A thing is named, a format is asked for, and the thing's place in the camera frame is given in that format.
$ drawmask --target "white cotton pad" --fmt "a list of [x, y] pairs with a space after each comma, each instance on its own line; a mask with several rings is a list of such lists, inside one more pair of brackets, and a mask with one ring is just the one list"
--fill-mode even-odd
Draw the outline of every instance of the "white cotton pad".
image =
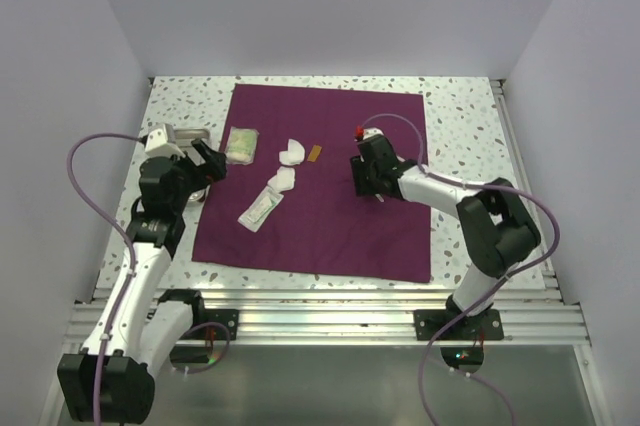
[[296, 184], [296, 170], [281, 166], [276, 175], [269, 180], [268, 184], [277, 193], [289, 191], [293, 189], [293, 186]]
[[280, 151], [280, 163], [285, 166], [295, 166], [304, 161], [304, 146], [295, 139], [290, 139], [286, 151]]

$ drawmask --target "sterile packaging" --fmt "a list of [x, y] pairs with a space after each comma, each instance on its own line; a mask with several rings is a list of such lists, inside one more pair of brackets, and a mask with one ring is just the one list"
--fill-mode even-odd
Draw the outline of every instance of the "sterile packaging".
[[251, 164], [258, 145], [258, 131], [231, 127], [227, 140], [227, 162], [232, 164]]
[[238, 222], [254, 233], [260, 229], [271, 211], [282, 201], [283, 196], [267, 186], [258, 195], [256, 200], [238, 218]]

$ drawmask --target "white wall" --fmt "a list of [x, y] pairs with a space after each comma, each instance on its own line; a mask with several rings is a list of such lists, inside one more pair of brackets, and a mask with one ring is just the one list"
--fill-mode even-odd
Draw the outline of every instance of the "white wall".
[[110, 0], [157, 74], [505, 77], [551, 0]]
[[[0, 0], [0, 418], [33, 425], [73, 300], [95, 281], [106, 229], [65, 173], [73, 142], [136, 133], [146, 79], [107, 0]], [[131, 145], [78, 158], [115, 210]]]
[[640, 9], [554, 0], [507, 82], [534, 192], [563, 227], [554, 265], [584, 308], [619, 424], [640, 424]]

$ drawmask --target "black mounting bracket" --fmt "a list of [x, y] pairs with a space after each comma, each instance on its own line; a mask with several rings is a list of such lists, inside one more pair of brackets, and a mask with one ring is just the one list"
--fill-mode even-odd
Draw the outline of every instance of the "black mounting bracket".
[[[455, 315], [446, 309], [417, 309], [413, 312], [413, 325], [418, 341], [429, 341], [438, 330]], [[502, 320], [497, 309], [488, 309], [478, 316], [467, 316], [449, 329], [438, 341], [474, 341], [484, 333], [485, 341], [504, 339]]]
[[[224, 324], [229, 330], [230, 341], [235, 341], [238, 335], [238, 324], [240, 323], [240, 311], [237, 309], [205, 309], [202, 314], [202, 323], [216, 322]], [[216, 331], [216, 342], [224, 342], [224, 333], [219, 330]], [[206, 337], [206, 328], [200, 329], [185, 335], [180, 339], [184, 340], [203, 340]], [[189, 363], [206, 363], [209, 361], [207, 357], [207, 348], [204, 344], [197, 346], [181, 346], [177, 345], [171, 350], [169, 358], [172, 363], [184, 362], [185, 357], [189, 358]]]

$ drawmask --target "terrazzo tabletop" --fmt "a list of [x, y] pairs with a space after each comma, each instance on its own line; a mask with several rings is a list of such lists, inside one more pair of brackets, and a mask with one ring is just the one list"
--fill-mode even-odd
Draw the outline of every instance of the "terrazzo tabletop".
[[[219, 148], [231, 95], [237, 83], [421, 94], [424, 98], [427, 122], [429, 164], [434, 171], [470, 181], [488, 182], [501, 176], [517, 184], [500, 116], [487, 78], [158, 77], [153, 83], [140, 134], [146, 134], [149, 126], [156, 123], [170, 123], [176, 128], [207, 128], [211, 133], [211, 146]], [[139, 195], [138, 168], [144, 160], [143, 149], [136, 148], [117, 211], [117, 219], [122, 225], [128, 222], [129, 208]], [[184, 214], [186, 230], [171, 267], [160, 281], [160, 289], [454, 289], [470, 263], [460, 224], [456, 219], [436, 210], [431, 212], [432, 281], [429, 284], [197, 263], [191, 260], [191, 254], [201, 209], [202, 205], [199, 203], [187, 207]], [[122, 252], [122, 239], [114, 232], [109, 238], [101, 265], [98, 289], [113, 287], [120, 269]], [[511, 279], [505, 288], [540, 290], [545, 289], [545, 284], [539, 268], [535, 267]]]

